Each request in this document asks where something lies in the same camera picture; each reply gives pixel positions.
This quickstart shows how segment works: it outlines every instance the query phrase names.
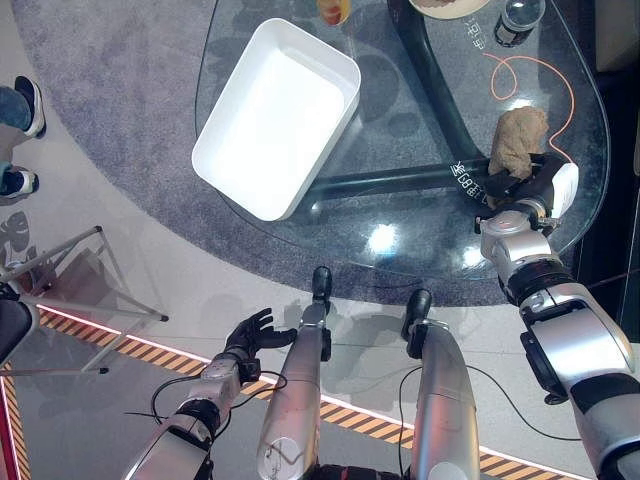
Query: hazard stripe tape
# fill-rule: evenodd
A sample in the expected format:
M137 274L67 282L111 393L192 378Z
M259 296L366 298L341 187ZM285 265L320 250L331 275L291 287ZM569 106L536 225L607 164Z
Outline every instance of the hazard stripe tape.
M105 346L118 338L117 333L70 319L58 313L41 310L41 315L40 324L42 326L90 343ZM208 364L208 361L200 360L199 357L183 355L169 347L158 346L152 342L147 343L135 338L123 338L115 346L114 351L184 375L195 375ZM273 391L270 390L273 388L273 384L259 380L247 385L242 389L242 393L245 395L256 394L258 398L268 401L273 396ZM400 443L402 447L409 449L413 446L414 432L412 427L405 426L401 428L399 423L379 418L367 412L354 410L338 403L323 399L320 403L320 418L325 422L387 443ZM493 452L483 452L483 447L481 447L480 451L480 470L504 480L570 480L583 478L542 465L532 464L526 460L505 457Z
M2 370L11 370L11 364L6 363ZM24 441L24 432L22 430L22 420L20 418L20 409L18 408L18 398L16 396L15 380L13 377L0 377L2 383L2 392L6 411L8 412L9 427L11 433L11 447L16 460L16 470L20 480L31 480L31 470L29 468L29 456Z

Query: white shoe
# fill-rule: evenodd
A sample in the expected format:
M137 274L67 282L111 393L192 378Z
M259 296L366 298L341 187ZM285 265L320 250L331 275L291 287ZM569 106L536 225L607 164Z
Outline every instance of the white shoe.
M20 187L19 190L13 193L3 195L4 198L16 198L20 195L28 195L38 190L38 187L40 186L40 180L35 173L29 170L20 170L14 173L22 175L22 187Z
M47 122L44 118L42 94L38 85L27 77L19 75L16 77L13 88L27 100L29 110L31 110L31 125L24 134L28 137L41 138L47 131Z

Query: brown sponge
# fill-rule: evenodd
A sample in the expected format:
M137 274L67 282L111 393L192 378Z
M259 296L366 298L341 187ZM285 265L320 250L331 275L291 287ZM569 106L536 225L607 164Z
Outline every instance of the brown sponge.
M543 110L521 107L503 113L493 136L489 175L502 170L524 180L531 175L530 153L542 153L540 141L549 129Z

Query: glass tabletop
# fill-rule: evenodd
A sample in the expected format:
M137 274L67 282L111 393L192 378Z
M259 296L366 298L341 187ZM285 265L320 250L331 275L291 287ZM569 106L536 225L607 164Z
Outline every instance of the glass tabletop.
M406 0L389 2L408 6ZM574 204L550 237L560 252L575 243L606 189L609 136L592 78L553 2L514 48L494 37L501 1L456 20L420 16L441 74L440 82L430 80L431 89L416 73L387 2L352 0L352 6L349 18L332 27L320 19L313 0L218 0L200 69L197 132L256 27L280 17L352 57L362 73L358 110L317 181L425 166L438 170L440 180L430 188L386 193L362 187L344 198L308 194L291 217L277 222L260 221L226 199L229 208L273 237L331 258L420 277L493 277L473 229L483 208L481 180L465 175L464 167L489 155L502 113L532 105L548 116L543 150L568 155L580 167ZM447 95L453 109L442 103ZM452 133L451 125L460 131Z

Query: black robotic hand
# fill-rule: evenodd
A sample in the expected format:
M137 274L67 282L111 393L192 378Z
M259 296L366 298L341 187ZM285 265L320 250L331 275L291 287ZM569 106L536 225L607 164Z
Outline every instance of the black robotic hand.
M298 332L295 328L277 332L273 326L266 326L271 322L271 308L265 308L243 320L227 338L225 352L240 348L249 358L255 358L256 352L261 348L285 347L296 339Z

